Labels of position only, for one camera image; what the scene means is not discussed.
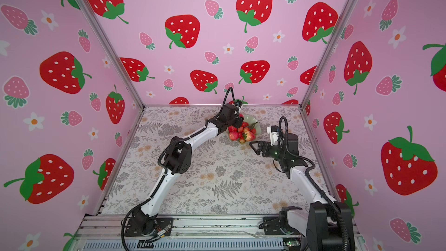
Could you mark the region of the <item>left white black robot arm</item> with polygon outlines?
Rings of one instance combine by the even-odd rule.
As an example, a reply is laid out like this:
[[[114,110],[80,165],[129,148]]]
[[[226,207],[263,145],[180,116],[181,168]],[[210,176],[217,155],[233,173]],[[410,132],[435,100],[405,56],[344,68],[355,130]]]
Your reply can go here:
[[[158,165],[163,169],[156,185],[147,200],[136,205],[121,222],[121,237],[154,237],[157,233],[156,219],[160,207],[170,188],[178,178],[190,168],[193,150],[204,142],[213,139],[229,127],[239,127],[244,118],[240,115],[241,101],[223,104],[219,112],[205,125],[187,137],[173,137],[168,147],[158,158]]]

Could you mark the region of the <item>red cherry bunch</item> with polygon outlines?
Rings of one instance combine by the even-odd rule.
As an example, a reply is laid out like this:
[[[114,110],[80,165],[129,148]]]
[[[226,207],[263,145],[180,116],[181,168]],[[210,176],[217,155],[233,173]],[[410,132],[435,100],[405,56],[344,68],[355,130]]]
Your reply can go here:
[[[243,122],[242,126],[239,127],[238,129],[236,127],[234,127],[234,126],[230,126],[229,129],[228,129],[228,132],[230,133],[230,132],[233,132],[233,131],[237,131],[239,133],[239,140],[236,141],[236,142],[238,142],[240,144],[245,144],[247,141],[244,140],[244,137],[243,137],[244,133],[246,131],[251,131],[255,135],[257,135],[256,127],[257,127],[257,122],[254,122],[254,123],[251,123],[251,124],[249,124],[247,122]]]

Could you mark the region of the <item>red fake apple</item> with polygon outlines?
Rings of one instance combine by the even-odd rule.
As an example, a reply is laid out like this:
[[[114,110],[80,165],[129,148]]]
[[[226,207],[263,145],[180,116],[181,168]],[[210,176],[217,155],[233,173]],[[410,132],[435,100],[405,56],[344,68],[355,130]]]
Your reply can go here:
[[[238,141],[239,140],[239,133],[237,131],[233,131],[229,133],[229,139],[231,141]]]

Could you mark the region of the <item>red yellow fake strawberry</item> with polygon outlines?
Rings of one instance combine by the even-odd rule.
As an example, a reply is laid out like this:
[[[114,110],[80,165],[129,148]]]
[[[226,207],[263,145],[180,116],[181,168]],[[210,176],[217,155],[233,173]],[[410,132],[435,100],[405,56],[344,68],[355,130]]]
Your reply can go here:
[[[256,139],[256,135],[251,131],[246,131],[243,135],[244,140],[247,142],[254,141]]]

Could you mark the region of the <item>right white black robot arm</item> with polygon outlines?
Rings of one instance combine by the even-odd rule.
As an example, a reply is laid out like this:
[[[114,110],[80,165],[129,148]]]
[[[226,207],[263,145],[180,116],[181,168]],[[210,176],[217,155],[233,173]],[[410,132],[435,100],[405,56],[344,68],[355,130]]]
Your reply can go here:
[[[312,178],[315,163],[298,153],[298,137],[294,134],[272,135],[272,142],[250,142],[253,151],[264,158],[273,158],[302,192],[310,205],[308,213],[297,206],[282,209],[275,219],[264,220],[259,228],[264,231],[280,229],[284,234],[299,232],[303,236],[302,250],[355,250],[353,219],[347,204],[338,202]]]

